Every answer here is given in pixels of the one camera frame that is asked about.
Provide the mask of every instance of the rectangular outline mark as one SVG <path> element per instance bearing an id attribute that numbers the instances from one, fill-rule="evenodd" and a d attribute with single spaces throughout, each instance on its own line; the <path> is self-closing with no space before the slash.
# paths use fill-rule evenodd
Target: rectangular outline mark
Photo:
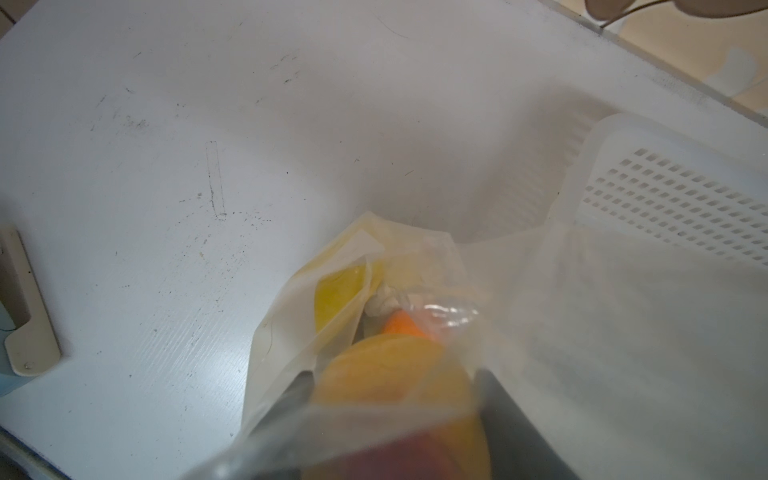
<path id="1" fill-rule="evenodd" d="M 205 158 L 208 162 L 208 184 L 210 185 L 210 204 L 218 220 L 227 219 L 224 209 L 224 191 L 221 187 L 221 169 L 219 166 L 219 147 L 215 141 L 205 144 Z"/>

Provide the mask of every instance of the white table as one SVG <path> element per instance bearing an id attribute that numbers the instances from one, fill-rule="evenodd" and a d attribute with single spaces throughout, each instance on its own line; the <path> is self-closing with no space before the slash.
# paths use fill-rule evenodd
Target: white table
<path id="1" fill-rule="evenodd" d="M 0 91 L 0 214 L 66 355 L 0 425 L 76 480 L 223 448 L 273 296 L 366 210 L 535 225 L 613 111 L 768 167 L 761 126 L 533 0 L 41 0 Z"/>

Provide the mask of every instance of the pencil mark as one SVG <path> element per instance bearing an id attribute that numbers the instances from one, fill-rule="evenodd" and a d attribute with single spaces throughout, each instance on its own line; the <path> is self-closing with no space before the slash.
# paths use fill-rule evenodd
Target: pencil mark
<path id="1" fill-rule="evenodd" d="M 407 40 L 412 40 L 410 37 L 406 37 L 405 35 L 399 34 L 398 32 L 392 30 L 390 27 L 387 26 L 386 23 L 384 23 L 384 21 L 381 18 L 379 18 L 378 15 L 373 14 L 373 16 L 376 17 L 376 20 L 378 20 L 380 24 L 384 25 L 384 28 L 386 28 L 387 30 L 389 30 L 393 34 L 397 35 L 398 37 L 403 37 L 403 38 L 405 38 Z"/>
<path id="2" fill-rule="evenodd" d="M 219 147 L 215 141 L 205 144 L 205 157 L 208 163 L 208 184 L 210 186 L 210 204 L 218 220 L 227 219 L 224 208 L 224 192 L 221 186 L 221 168 L 219 165 Z"/>

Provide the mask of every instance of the translucent plastic bag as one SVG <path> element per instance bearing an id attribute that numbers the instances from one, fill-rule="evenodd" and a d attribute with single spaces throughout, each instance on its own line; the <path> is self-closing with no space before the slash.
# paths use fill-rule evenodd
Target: translucent plastic bag
<path id="1" fill-rule="evenodd" d="M 764 478 L 767 306 L 766 272 L 664 244 L 367 214 L 281 290 L 238 438 L 185 478 Z"/>

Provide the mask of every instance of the clear plastic wrap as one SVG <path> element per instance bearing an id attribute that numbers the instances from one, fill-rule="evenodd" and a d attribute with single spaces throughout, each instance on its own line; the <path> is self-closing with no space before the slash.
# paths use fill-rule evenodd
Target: clear plastic wrap
<path id="1" fill-rule="evenodd" d="M 764 270 L 665 244 L 366 214 L 281 290 L 240 434 L 185 478 L 764 478 L 767 306 Z"/>

